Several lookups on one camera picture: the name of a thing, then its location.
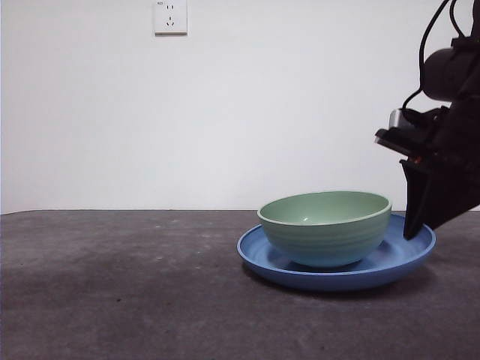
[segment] electrical outlet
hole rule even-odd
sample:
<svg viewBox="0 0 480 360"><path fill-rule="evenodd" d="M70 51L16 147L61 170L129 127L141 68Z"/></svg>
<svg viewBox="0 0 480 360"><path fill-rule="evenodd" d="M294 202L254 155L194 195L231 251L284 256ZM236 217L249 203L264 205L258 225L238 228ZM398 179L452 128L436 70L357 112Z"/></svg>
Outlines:
<svg viewBox="0 0 480 360"><path fill-rule="evenodd" d="M156 35L187 34L187 0L157 0L154 30Z"/></svg>

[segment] table surface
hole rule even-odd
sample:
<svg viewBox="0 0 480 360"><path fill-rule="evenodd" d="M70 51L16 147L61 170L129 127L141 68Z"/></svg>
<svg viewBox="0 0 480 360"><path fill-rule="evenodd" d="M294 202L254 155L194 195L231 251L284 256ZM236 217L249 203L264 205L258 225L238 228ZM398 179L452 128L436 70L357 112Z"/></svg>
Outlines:
<svg viewBox="0 0 480 360"><path fill-rule="evenodd" d="M242 265L253 211L1 216L4 360L480 359L480 212L377 289L284 289Z"/></svg>

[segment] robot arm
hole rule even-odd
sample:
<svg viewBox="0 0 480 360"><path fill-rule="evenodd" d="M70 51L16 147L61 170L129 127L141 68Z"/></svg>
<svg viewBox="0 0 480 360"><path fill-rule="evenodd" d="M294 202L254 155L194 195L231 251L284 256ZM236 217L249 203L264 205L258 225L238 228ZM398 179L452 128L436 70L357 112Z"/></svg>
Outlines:
<svg viewBox="0 0 480 360"><path fill-rule="evenodd" d="M392 113L389 129L376 133L380 145L408 157L400 161L407 180L407 239L422 224L435 229L480 204L480 0L475 0L473 19L469 37L453 39L450 48L432 54L423 68L420 64L417 93L451 102L450 108L420 113L406 108L407 100Z"/></svg>

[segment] plate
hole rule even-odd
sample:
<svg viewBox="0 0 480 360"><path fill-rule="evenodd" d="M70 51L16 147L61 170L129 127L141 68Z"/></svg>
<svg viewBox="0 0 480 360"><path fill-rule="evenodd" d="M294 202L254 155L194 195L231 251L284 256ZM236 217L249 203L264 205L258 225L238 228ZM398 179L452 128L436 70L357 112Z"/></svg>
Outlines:
<svg viewBox="0 0 480 360"><path fill-rule="evenodd" d="M291 261L270 245L261 225L238 240L237 250L251 270L285 287L310 291L368 289L408 275L434 248L436 236L428 226L406 240L404 222L405 217L392 214L379 247L364 259L338 268L311 268Z"/></svg>

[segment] bowl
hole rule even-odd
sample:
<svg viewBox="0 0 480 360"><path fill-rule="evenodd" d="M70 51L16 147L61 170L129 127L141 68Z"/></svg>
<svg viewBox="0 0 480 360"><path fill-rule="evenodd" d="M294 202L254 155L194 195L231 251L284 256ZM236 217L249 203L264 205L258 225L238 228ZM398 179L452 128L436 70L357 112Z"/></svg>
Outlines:
<svg viewBox="0 0 480 360"><path fill-rule="evenodd" d="M258 212L271 245L295 263L330 268L366 257L383 240L392 203L359 191L303 193Z"/></svg>

